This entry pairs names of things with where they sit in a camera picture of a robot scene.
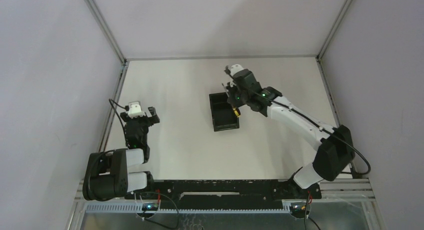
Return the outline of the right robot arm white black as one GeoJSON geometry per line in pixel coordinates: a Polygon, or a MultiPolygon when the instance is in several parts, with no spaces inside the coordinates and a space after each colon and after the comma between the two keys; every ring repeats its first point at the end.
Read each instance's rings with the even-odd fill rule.
{"type": "Polygon", "coordinates": [[[239,64],[226,66],[230,81],[224,85],[228,103],[237,116],[248,106],[253,112],[284,124],[315,151],[314,159],[287,180],[289,188],[306,190],[323,180],[334,181],[356,156],[349,128],[335,127],[304,113],[275,88],[262,87],[253,72],[239,64]]]}

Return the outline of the aluminium frame profile back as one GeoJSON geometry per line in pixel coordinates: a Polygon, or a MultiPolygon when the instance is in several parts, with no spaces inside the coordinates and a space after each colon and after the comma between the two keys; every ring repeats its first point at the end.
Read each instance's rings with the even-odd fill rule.
{"type": "Polygon", "coordinates": [[[207,60],[207,59],[264,59],[264,58],[316,58],[316,54],[276,54],[276,55],[216,55],[216,56],[173,56],[173,57],[129,57],[131,61],[165,61],[165,60],[207,60]]]}

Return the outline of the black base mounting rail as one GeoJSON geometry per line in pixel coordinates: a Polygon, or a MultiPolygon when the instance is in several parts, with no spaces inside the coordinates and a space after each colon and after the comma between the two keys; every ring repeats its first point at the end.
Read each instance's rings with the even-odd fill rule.
{"type": "MultiPolygon", "coordinates": [[[[303,203],[311,191],[313,200],[320,200],[322,193],[319,184],[308,189],[295,189],[284,179],[249,179],[249,180],[154,180],[141,193],[146,202],[157,201],[158,197],[146,192],[159,192],[172,198],[180,211],[182,210],[282,210],[283,201],[303,203]]],[[[134,198],[134,192],[124,199],[134,198]]],[[[174,206],[163,196],[160,197],[161,208],[174,210],[174,206]]]]}

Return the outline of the black plastic bin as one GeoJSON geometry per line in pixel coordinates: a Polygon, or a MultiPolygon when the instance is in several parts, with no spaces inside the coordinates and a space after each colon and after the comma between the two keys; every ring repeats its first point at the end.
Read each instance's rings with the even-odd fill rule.
{"type": "Polygon", "coordinates": [[[213,130],[215,132],[240,128],[239,119],[236,117],[232,106],[228,103],[228,96],[225,92],[209,94],[209,103],[213,130]]]}

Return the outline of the yellow black screwdriver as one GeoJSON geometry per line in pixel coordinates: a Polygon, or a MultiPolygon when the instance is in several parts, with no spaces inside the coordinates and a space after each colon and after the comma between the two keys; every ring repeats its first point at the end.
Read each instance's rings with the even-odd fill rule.
{"type": "Polygon", "coordinates": [[[234,114],[237,118],[239,118],[241,116],[241,112],[240,112],[239,108],[232,107],[232,110],[233,110],[233,112],[234,112],[234,114]]]}

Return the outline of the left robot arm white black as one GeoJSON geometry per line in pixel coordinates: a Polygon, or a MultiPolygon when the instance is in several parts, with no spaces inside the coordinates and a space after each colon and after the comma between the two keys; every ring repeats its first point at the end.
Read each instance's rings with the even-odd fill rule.
{"type": "Polygon", "coordinates": [[[126,148],[90,154],[82,186],[85,200],[105,202],[144,190],[152,184],[149,171],[129,171],[130,167],[146,164],[150,159],[148,132],[160,118],[153,106],[148,111],[150,116],[132,106],[121,113],[126,148]]]}

